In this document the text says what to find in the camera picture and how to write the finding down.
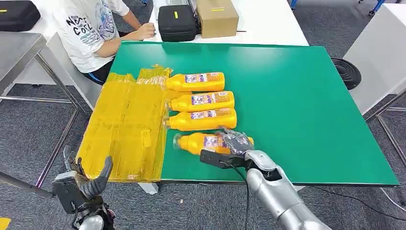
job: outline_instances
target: metal rod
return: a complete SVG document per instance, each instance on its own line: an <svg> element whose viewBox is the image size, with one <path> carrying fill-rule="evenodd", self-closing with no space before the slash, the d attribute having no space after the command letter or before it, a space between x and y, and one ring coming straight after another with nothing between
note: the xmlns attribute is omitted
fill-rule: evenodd
<svg viewBox="0 0 406 230"><path fill-rule="evenodd" d="M384 106L379 108L377 111L375 111L372 115L370 115L367 119L365 119L366 122L368 122L370 119L372 119L375 115L381 114L383 111L385 111L387 108L391 107L393 103L397 102L399 99L401 99L403 96L406 95L406 89L403 90L400 94L398 94L396 97L388 101Z"/></svg>
<svg viewBox="0 0 406 230"><path fill-rule="evenodd" d="M0 181L4 181L4 182L14 185L16 187L25 189L26 191L28 191L30 193L35 193L35 194L38 194L38 195L46 197L46 198L54 197L54 195L52 193L48 192L47 190L44 190L42 188L37 188L32 184L29 184L25 181L22 181L20 179L7 175L3 172L0 172Z"/></svg>
<svg viewBox="0 0 406 230"><path fill-rule="evenodd" d="M75 97L70 93L70 91L66 88L66 86L62 83L61 79L54 73L51 67L47 64L47 62L42 58L42 56L38 53L35 56L35 59L39 62L39 64L45 69L48 75L54 80L54 82L62 89L62 91L68 96L68 98L72 101L72 103L81 110L81 112L87 115L87 112L83 109L83 107L79 104Z"/></svg>
<svg viewBox="0 0 406 230"><path fill-rule="evenodd" d="M66 99L40 98L40 97L0 96L0 99L14 100L14 101L51 102L51 103L72 104L72 102L70 100L66 100Z"/></svg>
<svg viewBox="0 0 406 230"><path fill-rule="evenodd" d="M399 108L399 107L389 107L386 110L395 111L395 112L406 112L406 108Z"/></svg>
<svg viewBox="0 0 406 230"><path fill-rule="evenodd" d="M68 135L68 132L69 132L70 128L72 127L76 116L78 115L78 111L79 111L79 109L76 108L75 111L73 112L72 116L70 117L68 124L66 125L64 131L62 132L61 137L58 140L58 143L56 144L56 146L54 148L54 151L52 152L51 156L49 157L49 160L46 163L45 168L42 170L42 173L39 176L37 183L35 184L36 187L40 188L42 186L42 183L44 182L46 176L48 175L49 170L51 169L51 166L54 163L55 158L56 158L59 150L61 149L61 146L62 146L66 136Z"/></svg>
<svg viewBox="0 0 406 230"><path fill-rule="evenodd" d="M377 115L376 117L378 118L379 123L381 123L383 130L387 134L389 140L392 142L392 145L394 146L394 148L397 152L397 155L399 156L403 165L406 167L406 157L405 157L402 149L400 148L399 144L397 143L396 139L392 135L391 130L389 129L388 125L386 124L385 120L383 119L383 117L381 115Z"/></svg>

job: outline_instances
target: cardboard box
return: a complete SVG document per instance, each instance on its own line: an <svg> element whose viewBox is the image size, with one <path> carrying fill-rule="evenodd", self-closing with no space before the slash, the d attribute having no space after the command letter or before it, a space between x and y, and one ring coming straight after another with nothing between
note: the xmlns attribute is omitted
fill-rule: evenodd
<svg viewBox="0 0 406 230"><path fill-rule="evenodd" d="M238 14L231 0L197 0L202 37L227 37L237 33Z"/></svg>

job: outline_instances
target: yellow bottle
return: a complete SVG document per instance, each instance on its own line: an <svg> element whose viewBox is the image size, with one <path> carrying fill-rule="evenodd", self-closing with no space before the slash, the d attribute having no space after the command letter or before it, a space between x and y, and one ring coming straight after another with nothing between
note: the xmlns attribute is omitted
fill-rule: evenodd
<svg viewBox="0 0 406 230"><path fill-rule="evenodd" d="M179 92L222 91L224 74L221 72L176 74L166 80L166 87Z"/></svg>
<svg viewBox="0 0 406 230"><path fill-rule="evenodd" d="M231 91L221 91L182 95L170 101L168 107L171 110L180 112L234 108L234 94Z"/></svg>
<svg viewBox="0 0 406 230"><path fill-rule="evenodd" d="M201 112L180 112L164 119L164 126L180 131L217 129L220 126L235 128L237 114L233 108L206 110Z"/></svg>
<svg viewBox="0 0 406 230"><path fill-rule="evenodd" d="M248 137L251 144L254 139ZM223 138L216 134L193 133L188 136L176 135L173 139L174 146L189 151L191 154L200 155L201 150L209 150L221 154L230 154L230 149Z"/></svg>

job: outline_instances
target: black round object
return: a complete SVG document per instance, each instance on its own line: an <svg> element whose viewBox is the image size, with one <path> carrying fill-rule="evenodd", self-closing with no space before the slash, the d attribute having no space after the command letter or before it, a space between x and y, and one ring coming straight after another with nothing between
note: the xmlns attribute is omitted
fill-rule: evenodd
<svg viewBox="0 0 406 230"><path fill-rule="evenodd" d="M361 73L349 61L332 57L334 65L348 90L354 89L361 82Z"/></svg>

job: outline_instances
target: black tool case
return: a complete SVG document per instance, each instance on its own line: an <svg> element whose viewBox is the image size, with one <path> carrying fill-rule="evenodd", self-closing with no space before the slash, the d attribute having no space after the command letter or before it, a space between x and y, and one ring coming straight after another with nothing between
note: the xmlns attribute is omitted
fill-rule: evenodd
<svg viewBox="0 0 406 230"><path fill-rule="evenodd" d="M193 9L190 5L161 6L158 29L164 42L191 41L197 34Z"/></svg>
<svg viewBox="0 0 406 230"><path fill-rule="evenodd" d="M41 14L31 1L0 1L0 31L29 31L40 18Z"/></svg>

